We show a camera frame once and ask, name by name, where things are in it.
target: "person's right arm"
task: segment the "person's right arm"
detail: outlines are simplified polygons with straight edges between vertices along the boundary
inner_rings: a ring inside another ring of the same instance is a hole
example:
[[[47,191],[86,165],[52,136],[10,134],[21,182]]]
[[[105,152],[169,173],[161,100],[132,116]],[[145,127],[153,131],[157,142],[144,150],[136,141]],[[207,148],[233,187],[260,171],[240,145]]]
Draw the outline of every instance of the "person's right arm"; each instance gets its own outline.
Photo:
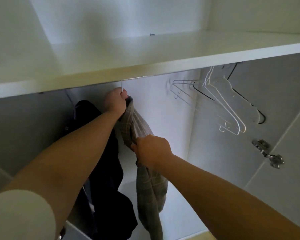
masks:
[[[300,239],[300,227],[248,192],[171,152],[161,137],[137,138],[140,162],[166,177],[218,240]]]

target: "hanging clothes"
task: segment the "hanging clothes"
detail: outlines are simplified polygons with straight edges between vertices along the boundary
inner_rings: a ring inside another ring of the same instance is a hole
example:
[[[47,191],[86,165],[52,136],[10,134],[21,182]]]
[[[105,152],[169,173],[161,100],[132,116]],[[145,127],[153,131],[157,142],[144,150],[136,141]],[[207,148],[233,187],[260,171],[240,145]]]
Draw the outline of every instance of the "hanging clothes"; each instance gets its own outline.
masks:
[[[147,122],[134,109],[132,97],[126,99],[127,109],[121,117],[121,135],[124,144],[131,147],[137,137],[153,135]],[[152,240],[162,240],[159,213],[164,207],[168,180],[158,172],[143,166],[137,159],[136,194],[140,222]]]
[[[86,125],[99,115],[101,112],[92,103],[79,101],[67,133]],[[84,219],[89,221],[89,237],[94,240],[126,240],[138,224],[132,202],[118,192],[123,176],[118,159],[118,140],[112,130],[99,162],[76,201]]]

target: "person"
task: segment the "person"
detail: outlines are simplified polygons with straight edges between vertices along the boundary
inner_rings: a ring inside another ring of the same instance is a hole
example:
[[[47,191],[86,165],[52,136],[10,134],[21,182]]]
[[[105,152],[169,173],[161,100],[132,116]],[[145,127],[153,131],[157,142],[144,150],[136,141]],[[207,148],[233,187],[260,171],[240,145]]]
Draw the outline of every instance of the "person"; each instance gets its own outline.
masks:
[[[25,166],[0,192],[0,239],[55,239],[77,195],[98,163],[126,109],[127,92],[105,98],[105,112],[59,139]],[[300,227],[216,175],[177,157],[168,141],[137,138],[140,162],[166,177],[218,239],[300,239]]]

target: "black garment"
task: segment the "black garment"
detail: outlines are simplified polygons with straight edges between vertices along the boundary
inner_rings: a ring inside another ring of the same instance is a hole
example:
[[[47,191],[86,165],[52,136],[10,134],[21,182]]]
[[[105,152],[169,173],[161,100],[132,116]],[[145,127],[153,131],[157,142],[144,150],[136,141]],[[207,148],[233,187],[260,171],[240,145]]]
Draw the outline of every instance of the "black garment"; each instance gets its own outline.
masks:
[[[76,104],[70,133],[89,123],[101,112],[89,101]],[[137,226],[133,206],[128,197],[118,192],[124,173],[118,159],[118,140],[112,130],[104,152],[81,189],[76,204],[91,226],[90,237],[96,240],[126,240]],[[94,205],[92,215],[89,202]]]

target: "forearm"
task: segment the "forearm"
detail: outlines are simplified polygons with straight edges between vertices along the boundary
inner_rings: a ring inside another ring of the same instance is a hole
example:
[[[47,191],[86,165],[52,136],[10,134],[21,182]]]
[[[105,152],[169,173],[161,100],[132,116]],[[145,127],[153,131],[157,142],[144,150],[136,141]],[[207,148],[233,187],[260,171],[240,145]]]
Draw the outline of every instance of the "forearm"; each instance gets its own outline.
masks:
[[[117,115],[106,112],[59,139],[24,167],[4,191],[21,189],[41,195],[54,211],[59,232],[98,163],[117,119]]]
[[[155,168],[218,239],[300,239],[300,227],[246,191],[171,155]]]

